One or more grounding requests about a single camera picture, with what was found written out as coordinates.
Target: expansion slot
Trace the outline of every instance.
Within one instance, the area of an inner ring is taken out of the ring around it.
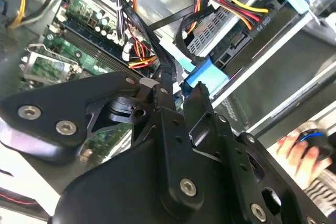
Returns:
[[[107,65],[111,69],[115,71],[125,71],[129,73],[131,76],[136,78],[137,80],[144,77],[138,72],[129,69],[124,64],[120,64],[115,59],[112,59],[106,52],[103,52],[100,48],[97,48],[94,44],[92,44],[88,39],[81,36],[80,34],[76,34],[73,30],[64,29],[63,30],[64,38],[69,41],[71,44],[85,51],[87,54],[95,57],[103,64]]]

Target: white surface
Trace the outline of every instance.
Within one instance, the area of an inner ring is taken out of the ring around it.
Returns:
[[[14,176],[1,176],[0,187],[35,199],[50,216],[53,216],[60,195],[18,152],[4,147],[1,143],[0,157],[0,168]]]
[[[0,208],[0,224],[46,224],[46,222]]]

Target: motherboard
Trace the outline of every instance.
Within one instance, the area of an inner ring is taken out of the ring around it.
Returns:
[[[19,65],[21,90],[114,71],[126,71],[135,79],[150,78],[158,63],[138,71],[130,69],[122,59],[124,42],[117,39],[115,24],[115,12],[100,0],[62,0],[40,43],[26,48]],[[130,131],[131,125],[120,123],[113,131],[97,133],[86,140],[80,160],[100,164]]]

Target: screw hole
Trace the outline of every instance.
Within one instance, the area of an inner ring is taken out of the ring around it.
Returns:
[[[179,125],[180,125],[180,123],[178,122],[178,120],[173,120],[173,124],[174,124],[175,126],[179,126]]]
[[[176,139],[176,141],[178,141],[179,143],[182,143],[182,142],[183,142],[183,140],[182,140],[182,138],[181,138],[180,136],[176,136],[175,139]]]
[[[144,116],[146,114],[146,112],[144,110],[136,110],[134,113],[135,118],[140,118],[142,116]]]
[[[26,110],[25,110],[25,114],[26,114],[26,115],[35,115],[35,111],[32,110],[32,109],[26,109]]]
[[[247,168],[246,168],[246,166],[245,165],[243,165],[243,164],[240,164],[240,167],[244,170],[244,171],[246,171],[247,172]]]
[[[216,152],[216,153],[214,154],[214,156],[217,157],[217,158],[219,158],[219,159],[221,159],[221,155],[220,155],[219,152]]]

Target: green circuit board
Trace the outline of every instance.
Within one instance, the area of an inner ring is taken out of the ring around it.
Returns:
[[[109,8],[104,8],[96,4],[93,0],[66,0],[67,17],[74,18],[76,22],[92,30],[100,36],[107,36],[116,44],[123,45],[122,41],[117,40],[116,33],[116,14]]]
[[[50,80],[51,82],[58,82],[62,76],[65,64],[59,61],[51,61],[45,58],[37,58],[31,74],[40,78]]]
[[[67,57],[71,60],[76,61],[82,67],[82,69],[92,76],[96,76],[102,73],[110,73],[113,72],[111,68],[104,65],[100,61],[98,61],[93,56],[87,54],[83,50],[80,50],[78,47],[72,45],[65,39],[61,37],[57,37],[57,35],[53,33],[49,33],[49,38],[53,38],[52,40],[46,39],[44,41],[44,45],[52,51],[56,51],[58,54]]]

